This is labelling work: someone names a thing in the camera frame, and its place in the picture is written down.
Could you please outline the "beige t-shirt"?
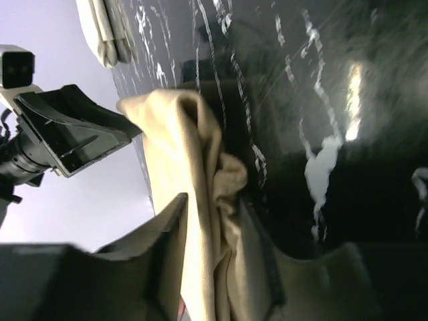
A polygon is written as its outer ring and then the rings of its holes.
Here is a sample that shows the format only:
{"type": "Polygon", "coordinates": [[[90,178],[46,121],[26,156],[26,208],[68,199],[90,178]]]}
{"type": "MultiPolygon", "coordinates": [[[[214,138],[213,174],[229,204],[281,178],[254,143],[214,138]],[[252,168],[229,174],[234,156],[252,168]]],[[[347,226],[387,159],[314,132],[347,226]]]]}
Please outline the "beige t-shirt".
{"type": "Polygon", "coordinates": [[[181,220],[181,296],[193,320],[275,320],[261,246],[243,222],[238,194],[247,170],[222,146],[219,123],[193,90],[155,90],[123,98],[117,109],[142,130],[155,213],[177,194],[181,220]]]}

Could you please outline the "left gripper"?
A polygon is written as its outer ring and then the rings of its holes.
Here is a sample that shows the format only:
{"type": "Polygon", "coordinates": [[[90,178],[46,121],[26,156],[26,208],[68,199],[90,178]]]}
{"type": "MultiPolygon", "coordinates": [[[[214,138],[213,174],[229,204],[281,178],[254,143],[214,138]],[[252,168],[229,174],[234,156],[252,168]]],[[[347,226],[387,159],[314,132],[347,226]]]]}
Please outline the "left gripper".
{"type": "Polygon", "coordinates": [[[22,185],[45,167],[72,177],[129,145],[141,129],[125,116],[97,105],[76,85],[24,92],[13,101],[19,132],[1,147],[1,181],[22,185]]]}

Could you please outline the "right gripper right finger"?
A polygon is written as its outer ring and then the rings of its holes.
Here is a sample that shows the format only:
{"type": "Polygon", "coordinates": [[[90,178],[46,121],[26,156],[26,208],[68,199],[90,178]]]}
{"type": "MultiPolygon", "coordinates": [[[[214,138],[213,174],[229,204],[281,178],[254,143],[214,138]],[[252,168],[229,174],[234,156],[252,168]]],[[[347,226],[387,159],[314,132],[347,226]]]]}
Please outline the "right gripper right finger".
{"type": "Polygon", "coordinates": [[[314,259],[282,253],[239,200],[241,320],[426,320],[427,246],[345,243],[314,259]]]}

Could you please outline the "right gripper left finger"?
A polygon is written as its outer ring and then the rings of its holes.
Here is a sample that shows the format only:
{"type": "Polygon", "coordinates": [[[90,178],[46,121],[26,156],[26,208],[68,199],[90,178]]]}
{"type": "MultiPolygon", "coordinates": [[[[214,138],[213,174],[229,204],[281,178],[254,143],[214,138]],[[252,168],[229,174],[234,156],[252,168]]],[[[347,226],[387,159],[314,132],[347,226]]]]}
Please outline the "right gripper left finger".
{"type": "Polygon", "coordinates": [[[1,246],[2,320],[176,320],[187,195],[90,253],[68,244],[1,246]]]}

